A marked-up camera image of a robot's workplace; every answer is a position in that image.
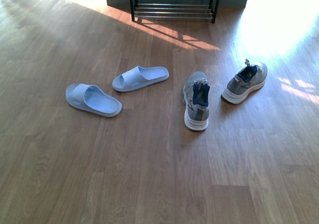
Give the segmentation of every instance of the slide sandal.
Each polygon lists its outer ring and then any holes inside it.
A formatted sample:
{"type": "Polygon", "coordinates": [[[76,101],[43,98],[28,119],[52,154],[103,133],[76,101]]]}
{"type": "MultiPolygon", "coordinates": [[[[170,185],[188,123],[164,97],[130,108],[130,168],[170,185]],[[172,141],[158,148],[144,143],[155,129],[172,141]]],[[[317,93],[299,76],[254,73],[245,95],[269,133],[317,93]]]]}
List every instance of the slide sandal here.
{"type": "Polygon", "coordinates": [[[112,86],[115,90],[120,92],[134,91],[164,81],[168,77],[168,70],[165,67],[144,68],[137,66],[116,77],[112,86]]]}
{"type": "Polygon", "coordinates": [[[122,109],[122,104],[105,94],[99,87],[86,84],[72,84],[65,91],[68,103],[83,111],[104,117],[114,117],[122,109]]]}

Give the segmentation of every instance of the shoe sole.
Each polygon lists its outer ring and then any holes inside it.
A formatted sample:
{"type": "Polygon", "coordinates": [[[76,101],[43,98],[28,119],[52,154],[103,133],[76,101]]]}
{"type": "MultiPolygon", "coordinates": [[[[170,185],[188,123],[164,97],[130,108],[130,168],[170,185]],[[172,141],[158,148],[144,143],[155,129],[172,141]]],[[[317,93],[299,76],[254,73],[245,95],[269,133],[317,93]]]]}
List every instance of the shoe sole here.
{"type": "Polygon", "coordinates": [[[235,104],[235,105],[239,104],[239,103],[243,102],[244,99],[246,99],[246,97],[249,95],[249,93],[262,88],[265,84],[265,81],[266,80],[264,80],[262,83],[260,83],[258,85],[255,85],[255,86],[249,88],[246,92],[244,92],[241,95],[236,95],[236,94],[230,92],[230,90],[226,88],[224,90],[224,92],[222,93],[222,97],[232,104],[235,104]]]}
{"type": "Polygon", "coordinates": [[[205,129],[207,129],[208,127],[208,119],[204,120],[204,121],[196,121],[196,120],[192,120],[189,115],[188,115],[188,110],[187,110],[187,103],[185,102],[185,98],[184,98],[184,89],[182,92],[182,100],[184,102],[184,104],[186,104],[186,109],[185,109],[185,113],[184,113],[184,122],[187,128],[194,130],[194,131],[203,131],[205,129]]]}

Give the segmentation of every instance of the running shoe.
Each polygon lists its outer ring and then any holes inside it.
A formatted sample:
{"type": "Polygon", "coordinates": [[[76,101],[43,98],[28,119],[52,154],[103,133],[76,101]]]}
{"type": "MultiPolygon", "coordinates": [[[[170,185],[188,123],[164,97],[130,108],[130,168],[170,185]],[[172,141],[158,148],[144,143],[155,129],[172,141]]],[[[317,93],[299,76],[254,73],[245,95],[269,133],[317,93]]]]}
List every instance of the running shoe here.
{"type": "Polygon", "coordinates": [[[183,102],[186,104],[184,121],[187,128],[201,131],[208,127],[208,93],[207,77],[201,71],[194,72],[183,87],[183,102]]]}
{"type": "Polygon", "coordinates": [[[247,65],[228,83],[222,97],[232,104],[241,103],[252,91],[262,88],[266,81],[267,66],[264,63],[250,64],[246,59],[247,65]]]}

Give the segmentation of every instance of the shoe rack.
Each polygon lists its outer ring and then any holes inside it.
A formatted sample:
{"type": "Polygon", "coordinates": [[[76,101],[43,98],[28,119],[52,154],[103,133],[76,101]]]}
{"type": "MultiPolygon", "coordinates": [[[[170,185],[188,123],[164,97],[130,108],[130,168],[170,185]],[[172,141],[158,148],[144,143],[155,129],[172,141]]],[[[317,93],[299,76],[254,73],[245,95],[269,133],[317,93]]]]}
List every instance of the shoe rack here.
{"type": "Polygon", "coordinates": [[[207,4],[139,3],[130,0],[132,21],[136,18],[209,19],[215,23],[219,0],[207,4]]]}

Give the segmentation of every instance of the shoe heel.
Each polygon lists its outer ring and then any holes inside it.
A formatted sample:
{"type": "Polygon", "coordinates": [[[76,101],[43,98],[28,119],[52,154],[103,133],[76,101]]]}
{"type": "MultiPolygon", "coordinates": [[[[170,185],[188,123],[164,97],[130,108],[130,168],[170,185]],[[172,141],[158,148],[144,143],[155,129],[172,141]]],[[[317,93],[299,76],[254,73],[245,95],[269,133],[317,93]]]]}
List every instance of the shoe heel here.
{"type": "Polygon", "coordinates": [[[204,121],[192,120],[188,116],[187,108],[186,108],[185,114],[184,114],[184,121],[185,121],[186,127],[191,129],[191,130],[194,130],[194,131],[203,131],[203,130],[207,129],[207,127],[208,127],[208,119],[206,119],[204,121]]]}

